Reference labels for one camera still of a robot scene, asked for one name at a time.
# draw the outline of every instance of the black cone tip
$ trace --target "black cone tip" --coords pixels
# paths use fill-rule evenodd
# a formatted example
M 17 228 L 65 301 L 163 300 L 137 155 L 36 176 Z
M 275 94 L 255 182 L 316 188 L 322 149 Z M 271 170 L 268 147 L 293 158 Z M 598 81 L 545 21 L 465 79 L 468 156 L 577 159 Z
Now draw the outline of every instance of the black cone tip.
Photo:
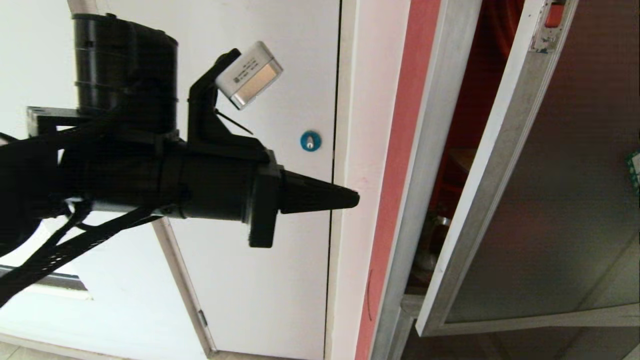
M 353 208 L 360 202 L 357 192 L 312 177 L 282 171 L 280 212 L 305 213 Z

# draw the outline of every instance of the white door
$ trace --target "white door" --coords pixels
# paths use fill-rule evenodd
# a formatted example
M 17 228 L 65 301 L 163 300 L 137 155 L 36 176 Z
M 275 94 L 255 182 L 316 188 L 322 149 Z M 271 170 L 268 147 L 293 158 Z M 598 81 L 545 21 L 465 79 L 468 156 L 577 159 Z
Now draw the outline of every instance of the white door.
M 178 40 L 183 137 L 191 84 L 221 53 L 267 43 L 285 69 L 281 78 L 244 111 L 224 98 L 219 109 L 251 129 L 288 170 L 330 181 L 338 0 L 97 4 L 100 13 Z M 72 21 L 62 2 L 4 4 L 2 16 L 2 129 L 24 137 L 26 105 L 76 106 Z M 300 146 L 309 129 L 323 139 L 316 152 Z M 279 215 L 272 249 L 249 248 L 248 229 L 239 222 L 171 224 L 215 349 L 323 358 L 329 212 Z M 72 264 L 93 300 L 27 291 L 0 310 L 0 332 L 134 359 L 204 358 L 150 225 L 123 232 Z
M 247 109 L 236 111 L 224 98 L 219 108 L 251 129 L 288 170 L 330 181 L 339 1 L 155 4 L 108 1 L 104 10 L 178 40 L 180 132 L 186 134 L 191 84 L 221 53 L 262 40 L 284 73 Z M 300 146 L 309 129 L 323 139 L 316 152 Z M 171 219 L 171 224 L 218 350 L 323 358 L 328 211 L 279 215 L 272 249 L 249 248 L 248 228 L 239 222 Z

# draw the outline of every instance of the red stripe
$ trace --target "red stripe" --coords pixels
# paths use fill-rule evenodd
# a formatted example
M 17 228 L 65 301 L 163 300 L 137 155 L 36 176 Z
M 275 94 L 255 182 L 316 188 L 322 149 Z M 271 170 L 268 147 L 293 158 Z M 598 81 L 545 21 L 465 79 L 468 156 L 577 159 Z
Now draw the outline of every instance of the red stripe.
M 368 360 L 420 111 L 440 0 L 412 0 L 378 207 L 356 359 Z

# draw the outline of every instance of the floor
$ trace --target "floor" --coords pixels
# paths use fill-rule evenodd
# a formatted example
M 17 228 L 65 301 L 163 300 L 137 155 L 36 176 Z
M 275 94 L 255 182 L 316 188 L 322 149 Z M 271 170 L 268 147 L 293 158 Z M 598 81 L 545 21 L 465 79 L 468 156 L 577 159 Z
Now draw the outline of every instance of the floor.
M 78 360 L 74 357 L 60 356 L 32 348 L 0 342 L 0 360 Z M 266 357 L 234 352 L 220 352 L 215 360 L 290 360 L 279 357 Z

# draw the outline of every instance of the robotic arm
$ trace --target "robotic arm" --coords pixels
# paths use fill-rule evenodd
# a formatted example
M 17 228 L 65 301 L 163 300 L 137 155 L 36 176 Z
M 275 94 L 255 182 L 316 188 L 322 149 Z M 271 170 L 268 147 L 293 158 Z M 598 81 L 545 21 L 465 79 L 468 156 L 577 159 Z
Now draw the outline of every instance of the robotic arm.
M 227 118 L 216 109 L 218 90 L 241 109 L 282 71 L 264 44 L 245 56 L 223 54 L 193 84 L 185 142 L 175 120 L 177 42 L 114 15 L 73 20 L 78 108 L 29 107 L 28 139 L 0 133 L 0 256 L 22 245 L 41 219 L 69 219 L 0 278 L 0 306 L 117 232 L 162 216 L 242 221 L 249 246 L 268 248 L 278 210 L 358 204 L 352 190 L 285 170 L 258 139 L 233 135 L 218 117 Z M 92 210 L 126 214 L 83 224 Z M 74 226 L 85 232 L 58 244 Z

